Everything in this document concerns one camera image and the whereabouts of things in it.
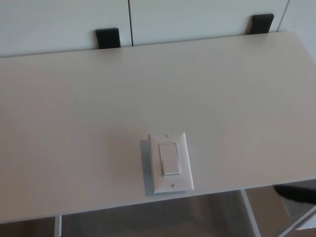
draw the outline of white desk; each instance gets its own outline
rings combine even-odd
[[[294,33],[0,59],[0,221],[316,178],[316,70]],[[148,134],[195,190],[152,195]]]

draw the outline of white switch plate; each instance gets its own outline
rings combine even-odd
[[[168,136],[149,135],[148,139],[151,150],[154,194],[193,190],[194,186],[185,133]],[[163,175],[160,147],[172,144],[176,145],[180,174]],[[168,169],[171,168],[173,170],[174,154],[172,153],[171,155],[173,156],[171,157],[173,167],[168,167]]]

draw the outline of switch plate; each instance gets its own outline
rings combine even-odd
[[[185,133],[148,139],[154,194],[194,190]]]

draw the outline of metal leg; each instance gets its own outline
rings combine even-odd
[[[55,233],[54,237],[61,237],[61,218],[62,216],[55,216]]]
[[[254,216],[254,214],[252,212],[252,208],[251,208],[251,205],[250,205],[250,202],[249,202],[246,190],[242,189],[240,192],[241,192],[242,199],[243,199],[243,201],[245,203],[245,206],[246,206],[246,209],[247,209],[247,212],[248,212],[248,215],[249,215],[249,219],[250,219],[250,222],[251,222],[254,234],[255,234],[256,237],[260,237],[261,235],[260,235],[260,232],[259,232],[259,228],[258,228],[256,219],[255,219],[255,216]]]

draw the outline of black object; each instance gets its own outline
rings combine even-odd
[[[274,185],[273,187],[280,196],[286,199],[316,205],[316,190],[290,185]]]
[[[118,28],[96,30],[95,35],[98,39],[99,49],[120,48]]]
[[[273,14],[253,15],[251,18],[250,35],[269,33],[272,24]]]

